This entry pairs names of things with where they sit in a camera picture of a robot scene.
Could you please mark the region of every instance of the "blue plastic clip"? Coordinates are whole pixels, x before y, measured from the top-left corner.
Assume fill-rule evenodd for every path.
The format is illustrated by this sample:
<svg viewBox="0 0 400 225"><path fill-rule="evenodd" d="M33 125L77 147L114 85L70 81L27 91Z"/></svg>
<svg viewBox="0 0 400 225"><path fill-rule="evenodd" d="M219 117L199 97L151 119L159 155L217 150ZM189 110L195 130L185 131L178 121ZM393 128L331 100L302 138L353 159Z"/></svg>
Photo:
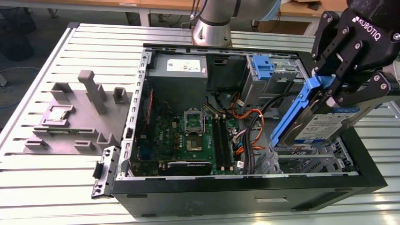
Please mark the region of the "blue plastic clip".
<svg viewBox="0 0 400 225"><path fill-rule="evenodd" d="M253 57L253 67L257 71L257 77L259 80L269 80L273 74L273 64L269 61L267 56L254 55Z"/></svg>

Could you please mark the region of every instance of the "metal bracket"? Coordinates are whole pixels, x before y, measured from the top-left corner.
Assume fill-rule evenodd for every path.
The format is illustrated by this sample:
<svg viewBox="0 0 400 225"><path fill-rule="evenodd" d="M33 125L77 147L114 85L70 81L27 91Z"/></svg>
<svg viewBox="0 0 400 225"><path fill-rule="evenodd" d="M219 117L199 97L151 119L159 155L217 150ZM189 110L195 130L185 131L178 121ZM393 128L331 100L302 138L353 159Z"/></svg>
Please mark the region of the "metal bracket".
<svg viewBox="0 0 400 225"><path fill-rule="evenodd" d="M113 198L110 195L114 175L118 165L119 147L110 146L103 149L101 160L95 162L93 177L95 179L91 199Z"/></svg>
<svg viewBox="0 0 400 225"><path fill-rule="evenodd" d="M347 107L358 103L377 105L400 98L398 94L400 86L391 74L375 72L362 90L337 95L334 101L339 107Z"/></svg>

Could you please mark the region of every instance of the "aluminum table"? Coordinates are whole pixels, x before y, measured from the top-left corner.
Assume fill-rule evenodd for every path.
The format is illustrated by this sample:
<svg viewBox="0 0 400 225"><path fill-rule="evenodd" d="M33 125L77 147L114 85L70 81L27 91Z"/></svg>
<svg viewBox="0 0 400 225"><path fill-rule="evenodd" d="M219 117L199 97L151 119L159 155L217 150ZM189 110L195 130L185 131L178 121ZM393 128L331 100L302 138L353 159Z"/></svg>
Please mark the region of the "aluminum table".
<svg viewBox="0 0 400 225"><path fill-rule="evenodd" d="M311 37L231 32L233 47L310 51ZM0 224L398 224L400 111L383 104L355 130L387 187L310 212L133 218L115 199L90 199L98 156L26 155L23 143L38 124L54 82L77 81L91 70L105 90L133 90L142 43L190 44L190 30L79 24L66 28L0 134Z"/></svg>

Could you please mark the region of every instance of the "table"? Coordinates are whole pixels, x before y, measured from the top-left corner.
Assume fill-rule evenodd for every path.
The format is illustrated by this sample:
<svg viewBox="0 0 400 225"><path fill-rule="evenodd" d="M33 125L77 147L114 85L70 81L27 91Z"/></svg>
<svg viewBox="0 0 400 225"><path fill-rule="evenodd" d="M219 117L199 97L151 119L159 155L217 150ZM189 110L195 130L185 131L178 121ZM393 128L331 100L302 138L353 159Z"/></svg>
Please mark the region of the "table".
<svg viewBox="0 0 400 225"><path fill-rule="evenodd" d="M317 11L306 8L306 4L289 2L281 5L282 21L309 22L305 35L313 35L318 17L323 10L341 12L345 0L322 0ZM149 14L189 15L190 0L2 0L1 5L30 8L58 8L73 10L131 12L139 14L141 26L150 26Z"/></svg>
<svg viewBox="0 0 400 225"><path fill-rule="evenodd" d="M231 32L233 47L310 51L313 38ZM395 224L400 221L400 111L383 104L355 130L386 179L387 187L357 195L317 212L133 218L115 199L90 200L97 156L26 155L23 143L37 125L54 82L77 81L93 70L103 90L133 90L142 43L190 44L190 30L79 24L66 28L42 69L0 134L0 224Z"/></svg>

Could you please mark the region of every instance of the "ram slot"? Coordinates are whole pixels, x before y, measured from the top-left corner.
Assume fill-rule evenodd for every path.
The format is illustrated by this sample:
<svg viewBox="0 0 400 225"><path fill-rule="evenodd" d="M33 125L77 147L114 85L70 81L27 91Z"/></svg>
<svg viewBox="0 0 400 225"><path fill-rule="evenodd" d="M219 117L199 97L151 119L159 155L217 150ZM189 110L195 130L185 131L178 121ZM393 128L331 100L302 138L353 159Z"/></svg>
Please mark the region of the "ram slot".
<svg viewBox="0 0 400 225"><path fill-rule="evenodd" d="M221 118L211 120L213 148L215 156L215 166L218 169L230 167L230 151L227 146L227 130L225 120Z"/></svg>

